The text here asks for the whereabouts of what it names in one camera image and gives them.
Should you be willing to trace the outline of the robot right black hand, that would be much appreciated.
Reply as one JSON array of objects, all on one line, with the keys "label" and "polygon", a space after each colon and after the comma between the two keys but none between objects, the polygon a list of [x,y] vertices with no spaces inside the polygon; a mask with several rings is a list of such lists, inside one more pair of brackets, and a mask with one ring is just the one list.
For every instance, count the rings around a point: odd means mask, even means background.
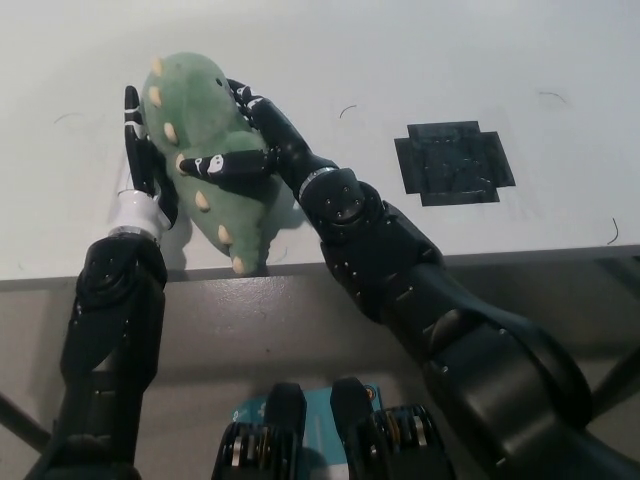
[{"label": "robot right black hand", "polygon": [[333,201],[341,193],[337,165],[313,154],[302,135],[271,100],[237,80],[231,79],[229,85],[239,111],[257,128],[266,149],[185,158],[178,162],[180,170],[214,184],[257,180],[277,173],[297,200]]}]

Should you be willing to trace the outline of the robot left white black hand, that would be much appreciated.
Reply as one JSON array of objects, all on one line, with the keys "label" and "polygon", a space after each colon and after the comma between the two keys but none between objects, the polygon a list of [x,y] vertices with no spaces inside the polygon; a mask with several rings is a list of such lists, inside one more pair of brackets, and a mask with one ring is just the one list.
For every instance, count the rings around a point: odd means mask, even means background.
[{"label": "robot left white black hand", "polygon": [[158,242],[178,217],[178,195],[165,157],[150,140],[141,95],[124,90],[124,155],[109,214],[109,233],[144,235]]}]

